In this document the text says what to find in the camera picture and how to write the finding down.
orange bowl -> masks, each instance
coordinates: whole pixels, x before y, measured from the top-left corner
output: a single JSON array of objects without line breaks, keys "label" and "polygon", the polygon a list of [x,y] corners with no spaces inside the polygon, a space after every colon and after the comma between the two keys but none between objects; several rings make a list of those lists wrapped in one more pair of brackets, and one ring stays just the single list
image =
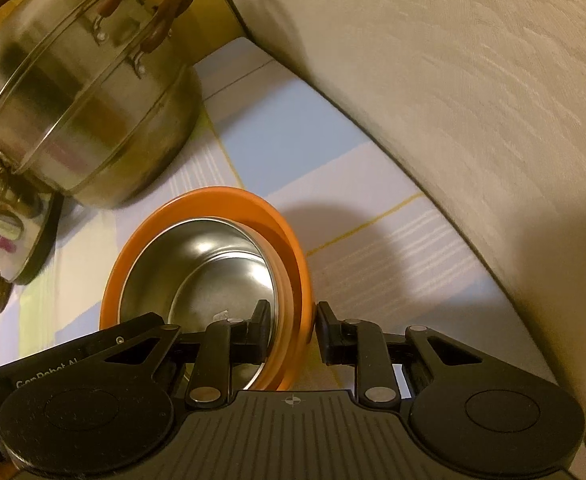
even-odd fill
[{"label": "orange bowl", "polygon": [[313,332],[315,312],[311,278],[302,248],[289,224],[266,200],[242,189],[196,189],[164,204],[144,220],[122,248],[111,270],[102,298],[100,329],[119,322],[119,302],[124,283],[142,250],[170,226],[202,216],[225,218],[254,229],[272,245],[284,263],[293,291],[293,330],[286,330],[287,337],[280,338],[279,343],[273,345],[251,389],[285,390],[297,376]]}]

crosshair mark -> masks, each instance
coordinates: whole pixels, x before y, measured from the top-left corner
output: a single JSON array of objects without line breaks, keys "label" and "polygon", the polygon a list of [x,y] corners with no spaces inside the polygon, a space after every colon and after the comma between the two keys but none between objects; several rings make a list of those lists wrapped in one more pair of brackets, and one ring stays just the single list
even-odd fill
[{"label": "crosshair mark", "polygon": [[291,408],[294,408],[302,402],[302,399],[296,395],[289,395],[286,399],[284,399],[284,402],[287,403]]}]

yellow stripe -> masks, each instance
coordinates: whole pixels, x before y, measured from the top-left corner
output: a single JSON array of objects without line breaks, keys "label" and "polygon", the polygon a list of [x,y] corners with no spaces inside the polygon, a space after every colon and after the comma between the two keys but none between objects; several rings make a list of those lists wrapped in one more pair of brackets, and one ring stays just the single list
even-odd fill
[{"label": "yellow stripe", "polygon": [[246,189],[244,187],[244,182],[242,182],[242,179],[240,178],[240,174],[237,173],[237,170],[235,169],[233,162],[231,162],[231,157],[228,156],[227,149],[224,147],[224,144],[222,144],[222,140],[219,138],[219,136],[217,135],[217,132],[215,131],[215,128],[213,127],[213,121],[211,121],[211,118],[209,117],[209,113],[207,112],[206,107],[202,107],[202,113],[204,114],[204,117],[206,119],[207,126],[209,127],[211,132],[213,132],[213,136],[215,137],[215,140],[217,141],[217,145],[219,146],[219,149],[222,150],[222,153],[224,153],[224,158],[227,160],[228,167],[231,168],[231,171],[233,172],[233,175],[235,176],[235,179],[237,181],[237,185],[241,189]]},{"label": "yellow stripe", "polygon": [[350,231],[345,232],[344,234],[340,235],[339,237],[334,238],[333,240],[330,240],[326,244],[322,244],[319,247],[316,247],[314,249],[311,249],[310,251],[307,252],[307,256],[312,256],[316,252],[321,251],[322,249],[327,248],[329,245],[333,245],[336,242],[339,242],[341,240],[344,240],[344,239],[348,238],[349,236],[354,235],[354,234],[356,234],[359,231],[362,231],[362,229],[364,229],[366,227],[369,227],[370,225],[373,225],[378,220],[382,220],[385,216],[389,216],[390,214],[393,214],[396,211],[399,211],[405,205],[410,204],[411,202],[413,202],[413,200],[415,200],[416,198],[420,198],[421,196],[424,196],[424,193],[421,192],[421,191],[420,192],[417,192],[417,193],[415,193],[413,195],[411,195],[409,198],[403,200],[399,204],[394,205],[388,211],[384,211],[384,213],[382,213],[381,215],[377,215],[375,218],[372,218],[368,222],[366,222],[366,223],[364,223],[364,224],[362,224],[360,226],[357,226],[355,229],[351,229]]}]

metal rivet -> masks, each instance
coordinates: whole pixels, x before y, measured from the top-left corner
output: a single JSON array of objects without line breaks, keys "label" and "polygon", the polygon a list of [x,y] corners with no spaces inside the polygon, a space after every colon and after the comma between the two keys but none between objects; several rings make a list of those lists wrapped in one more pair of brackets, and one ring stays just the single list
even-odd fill
[{"label": "metal rivet", "polygon": [[200,386],[191,390],[191,399],[195,402],[213,402],[219,399],[221,395],[220,391],[212,386]]},{"label": "metal rivet", "polygon": [[395,392],[386,386],[374,386],[373,388],[369,388],[364,392],[364,395],[367,399],[372,400],[373,402],[390,402],[395,399]]}]

stainless steel bowl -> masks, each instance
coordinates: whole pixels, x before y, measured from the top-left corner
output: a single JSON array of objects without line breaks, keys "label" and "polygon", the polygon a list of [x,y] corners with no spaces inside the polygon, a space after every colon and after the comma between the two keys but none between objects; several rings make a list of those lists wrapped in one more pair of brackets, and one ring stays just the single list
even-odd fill
[{"label": "stainless steel bowl", "polygon": [[[133,264],[119,303],[119,322],[156,312],[184,332],[225,318],[249,319],[259,300],[278,319],[278,284],[268,257],[240,225],[195,218],[157,235]],[[261,367],[233,369],[233,389],[249,387]]]}]

